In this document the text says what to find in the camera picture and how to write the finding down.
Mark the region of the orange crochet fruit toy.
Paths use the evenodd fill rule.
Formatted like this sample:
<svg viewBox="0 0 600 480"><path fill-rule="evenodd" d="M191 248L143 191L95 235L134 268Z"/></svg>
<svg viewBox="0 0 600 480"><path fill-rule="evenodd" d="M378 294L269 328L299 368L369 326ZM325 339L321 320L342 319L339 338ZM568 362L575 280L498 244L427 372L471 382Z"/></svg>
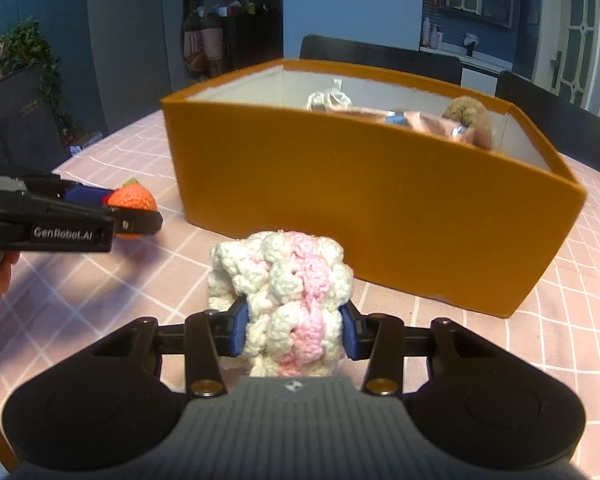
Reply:
<svg viewBox="0 0 600 480"><path fill-rule="evenodd" d="M145 188L135 178L127 180L121 188L109 193L102 199L107 206L125 207L141 210L157 211L158 205L155 197L148 188Z"/></svg>

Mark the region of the pink white crochet item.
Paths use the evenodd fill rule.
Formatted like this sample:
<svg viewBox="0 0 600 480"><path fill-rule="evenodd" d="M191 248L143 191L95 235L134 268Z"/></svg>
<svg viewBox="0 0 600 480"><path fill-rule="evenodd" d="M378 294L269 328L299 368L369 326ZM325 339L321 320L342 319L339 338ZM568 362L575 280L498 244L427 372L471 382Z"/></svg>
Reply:
<svg viewBox="0 0 600 480"><path fill-rule="evenodd" d="M263 231L210 249L209 307L247 300L245 347L221 366L256 377L320 377L343 359L339 308L352 296L353 271L329 237Z"/></svg>

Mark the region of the white drawstring pouch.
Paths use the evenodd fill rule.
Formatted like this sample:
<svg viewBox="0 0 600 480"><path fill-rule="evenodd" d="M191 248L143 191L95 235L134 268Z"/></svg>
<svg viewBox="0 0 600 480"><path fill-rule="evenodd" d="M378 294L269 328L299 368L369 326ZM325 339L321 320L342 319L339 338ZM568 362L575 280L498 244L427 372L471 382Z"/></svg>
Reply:
<svg viewBox="0 0 600 480"><path fill-rule="evenodd" d="M341 90L342 80L334 78L332 86L326 90L312 92L306 100L307 110L338 112L352 106L351 99Z"/></svg>

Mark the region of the brown plush toy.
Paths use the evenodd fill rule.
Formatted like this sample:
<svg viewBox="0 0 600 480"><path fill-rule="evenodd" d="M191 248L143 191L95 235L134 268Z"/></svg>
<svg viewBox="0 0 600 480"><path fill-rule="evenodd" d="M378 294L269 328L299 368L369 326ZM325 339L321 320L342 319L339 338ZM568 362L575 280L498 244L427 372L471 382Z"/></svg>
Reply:
<svg viewBox="0 0 600 480"><path fill-rule="evenodd" d="M490 151L493 148L493 125L489 110L471 96L459 96L445 107L445 119L458 122L465 130L457 136L460 143Z"/></svg>

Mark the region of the dark cabinet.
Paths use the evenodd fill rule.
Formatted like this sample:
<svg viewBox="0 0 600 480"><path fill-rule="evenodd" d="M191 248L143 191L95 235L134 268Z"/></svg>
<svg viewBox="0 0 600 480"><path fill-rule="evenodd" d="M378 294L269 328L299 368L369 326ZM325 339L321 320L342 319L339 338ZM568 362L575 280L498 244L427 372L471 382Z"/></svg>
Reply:
<svg viewBox="0 0 600 480"><path fill-rule="evenodd" d="M49 172L69 158L40 90L41 75L33 66L0 79L0 166Z"/></svg>

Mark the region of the green potted plant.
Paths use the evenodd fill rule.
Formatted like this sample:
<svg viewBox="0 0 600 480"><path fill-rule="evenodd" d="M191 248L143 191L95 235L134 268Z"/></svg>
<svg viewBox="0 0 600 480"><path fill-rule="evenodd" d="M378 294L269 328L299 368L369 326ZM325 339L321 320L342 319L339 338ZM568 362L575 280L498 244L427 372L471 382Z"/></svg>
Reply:
<svg viewBox="0 0 600 480"><path fill-rule="evenodd" d="M60 57L54 53L41 32L40 22L26 18L1 36L1 40L2 60L9 73L25 68L37 68L40 71L38 90L53 112L62 140L68 144L76 124L69 112L70 101L62 91Z"/></svg>

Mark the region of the orange cardboard box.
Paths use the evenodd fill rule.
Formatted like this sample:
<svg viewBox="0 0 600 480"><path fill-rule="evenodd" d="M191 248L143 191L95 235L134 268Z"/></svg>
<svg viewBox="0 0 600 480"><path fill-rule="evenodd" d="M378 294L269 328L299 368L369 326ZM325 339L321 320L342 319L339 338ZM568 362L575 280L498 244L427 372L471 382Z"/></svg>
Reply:
<svg viewBox="0 0 600 480"><path fill-rule="evenodd" d="M278 60L162 102L186 219L230 237L328 236L362 280L507 318L576 223L585 188L515 105L485 96L494 147L309 110L340 81L355 105L441 114L464 89L381 68Z"/></svg>

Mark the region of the black chair left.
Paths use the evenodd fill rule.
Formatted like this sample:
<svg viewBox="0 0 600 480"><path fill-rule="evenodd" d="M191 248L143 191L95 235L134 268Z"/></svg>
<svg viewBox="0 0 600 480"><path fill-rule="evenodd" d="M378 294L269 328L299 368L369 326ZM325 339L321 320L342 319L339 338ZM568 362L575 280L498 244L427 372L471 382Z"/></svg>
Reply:
<svg viewBox="0 0 600 480"><path fill-rule="evenodd" d="M463 75L462 63L455 56L318 35L308 35L303 38L300 58L397 70L458 86L462 82Z"/></svg>

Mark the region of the black chair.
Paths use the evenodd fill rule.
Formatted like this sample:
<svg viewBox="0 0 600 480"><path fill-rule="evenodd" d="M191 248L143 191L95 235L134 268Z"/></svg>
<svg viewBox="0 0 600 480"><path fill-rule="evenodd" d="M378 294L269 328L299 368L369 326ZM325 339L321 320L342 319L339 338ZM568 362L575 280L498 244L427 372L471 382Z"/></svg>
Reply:
<svg viewBox="0 0 600 480"><path fill-rule="evenodd" d="M520 108L558 152L600 172L600 117L507 70L495 95Z"/></svg>
<svg viewBox="0 0 600 480"><path fill-rule="evenodd" d="M308 35L303 38L300 58L397 70L458 86L462 82L463 75L462 63L455 56L318 35Z"/></svg>

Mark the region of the black chair right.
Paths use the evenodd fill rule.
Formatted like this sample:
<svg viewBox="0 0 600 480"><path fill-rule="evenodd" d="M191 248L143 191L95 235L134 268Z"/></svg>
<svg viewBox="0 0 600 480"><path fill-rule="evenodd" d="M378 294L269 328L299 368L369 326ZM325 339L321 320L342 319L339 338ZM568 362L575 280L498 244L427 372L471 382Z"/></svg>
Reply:
<svg viewBox="0 0 600 480"><path fill-rule="evenodd" d="M600 117L507 70L495 95L520 108L558 152L600 172Z"/></svg>

